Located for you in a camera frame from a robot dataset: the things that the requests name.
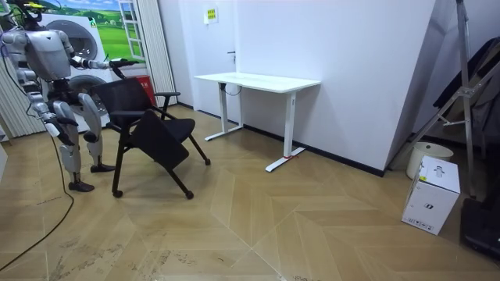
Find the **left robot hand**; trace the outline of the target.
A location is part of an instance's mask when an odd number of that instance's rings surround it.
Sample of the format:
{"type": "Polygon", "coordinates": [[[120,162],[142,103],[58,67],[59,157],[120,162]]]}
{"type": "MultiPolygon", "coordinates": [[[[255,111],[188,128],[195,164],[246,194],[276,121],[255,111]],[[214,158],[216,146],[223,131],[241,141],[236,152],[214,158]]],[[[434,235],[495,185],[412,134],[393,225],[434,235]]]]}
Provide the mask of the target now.
{"type": "Polygon", "coordinates": [[[125,80],[127,77],[120,70],[123,66],[133,66],[138,64],[138,61],[130,61],[127,59],[109,61],[109,68],[121,79],[125,80]]]}

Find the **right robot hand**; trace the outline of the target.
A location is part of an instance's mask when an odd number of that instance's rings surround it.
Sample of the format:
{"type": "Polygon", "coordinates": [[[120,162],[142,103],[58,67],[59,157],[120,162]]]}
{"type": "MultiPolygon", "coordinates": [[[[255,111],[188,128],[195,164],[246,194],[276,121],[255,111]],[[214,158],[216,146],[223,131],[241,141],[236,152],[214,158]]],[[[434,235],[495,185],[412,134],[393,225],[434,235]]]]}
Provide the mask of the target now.
{"type": "Polygon", "coordinates": [[[63,125],[78,126],[77,122],[66,117],[52,117],[44,120],[46,130],[52,137],[57,137],[63,144],[74,146],[70,139],[70,135],[63,129],[63,125]]]}

